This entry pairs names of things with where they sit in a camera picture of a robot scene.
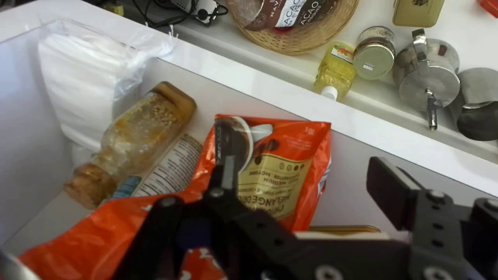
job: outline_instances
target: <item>orange bag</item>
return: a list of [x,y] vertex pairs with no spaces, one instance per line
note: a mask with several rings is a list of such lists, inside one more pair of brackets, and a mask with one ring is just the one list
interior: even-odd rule
[[[286,193],[283,192],[285,195],[282,195],[282,192],[268,193],[266,190],[268,195],[274,196],[272,199],[258,198],[252,192],[254,182],[250,182],[250,179],[241,179],[240,187],[241,184],[246,184],[244,195],[240,195],[241,201],[254,204],[254,207],[274,210],[280,215],[277,218],[282,224],[289,230],[306,230],[316,210],[317,199],[324,192],[328,173],[331,153],[330,125],[266,118],[244,120],[249,126],[272,126],[269,139],[261,139],[255,146],[269,143],[272,139],[278,142],[277,148],[272,148],[271,151],[258,150],[258,153],[254,153],[254,157],[246,168],[246,171],[252,170],[252,179],[258,171],[257,165],[283,168],[288,171],[285,174],[292,174],[294,171],[299,171],[299,168],[306,168],[308,173],[302,176],[302,187],[297,192],[286,190]],[[191,178],[191,184],[177,196],[185,202],[201,199],[208,187],[213,168],[215,136],[213,131],[210,131],[201,153],[201,160]],[[274,174],[275,176],[266,174],[266,178],[257,176],[257,184],[282,185],[300,181],[300,174],[286,178],[277,173]],[[151,207],[156,199],[159,199],[159,196],[110,201],[53,241],[29,249],[20,255],[20,260],[40,279],[47,280],[112,279],[113,271],[140,229],[148,213],[148,207]],[[205,249],[196,249],[185,255],[182,276],[191,280],[216,280],[222,279],[224,274],[218,269],[216,262]]]

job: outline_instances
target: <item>yellow label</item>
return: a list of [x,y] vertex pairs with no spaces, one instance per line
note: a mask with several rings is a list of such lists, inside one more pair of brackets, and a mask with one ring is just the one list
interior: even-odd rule
[[296,162],[263,154],[258,165],[252,159],[238,174],[238,198],[250,209],[261,209],[283,220],[296,209],[308,168],[310,160]]

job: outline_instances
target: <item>white plastic bag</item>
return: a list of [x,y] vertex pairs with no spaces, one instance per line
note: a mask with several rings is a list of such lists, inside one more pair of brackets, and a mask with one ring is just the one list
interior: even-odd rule
[[62,132],[76,148],[99,150],[112,120],[140,100],[146,62],[170,55],[176,42],[171,34],[132,39],[141,42],[135,50],[92,31],[50,34],[39,42],[48,97]]

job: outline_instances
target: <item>orange snack bag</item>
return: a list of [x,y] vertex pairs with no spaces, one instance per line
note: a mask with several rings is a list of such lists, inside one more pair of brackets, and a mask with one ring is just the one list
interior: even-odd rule
[[[254,150],[240,173],[240,199],[249,207],[269,210],[289,230],[306,230],[328,173],[330,125],[268,118],[244,118],[244,122],[250,128],[269,125],[272,132],[264,134],[266,137],[255,132],[257,142],[249,143]],[[185,202],[202,198],[216,164],[215,157],[212,129],[191,184],[177,193]],[[53,241],[29,249],[20,260],[40,279],[112,279],[146,218],[148,207],[159,198],[110,201]],[[224,276],[205,249],[190,251],[182,269],[182,276],[191,280],[216,280]]]

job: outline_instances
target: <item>product label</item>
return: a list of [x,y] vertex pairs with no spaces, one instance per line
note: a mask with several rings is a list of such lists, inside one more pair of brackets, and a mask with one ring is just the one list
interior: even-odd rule
[[339,58],[348,64],[353,62],[353,52],[348,52],[347,48],[342,48],[339,45],[334,45],[330,53],[334,56],[334,58]]
[[266,210],[277,220],[286,218],[296,209],[310,165],[310,160],[297,162],[272,154],[252,159],[238,176],[238,198],[250,209]]
[[157,167],[141,181],[132,196],[154,196],[182,192],[198,165],[202,145],[184,134]]
[[306,25],[336,8],[338,3],[339,0],[263,0],[258,16],[246,28],[257,31]]

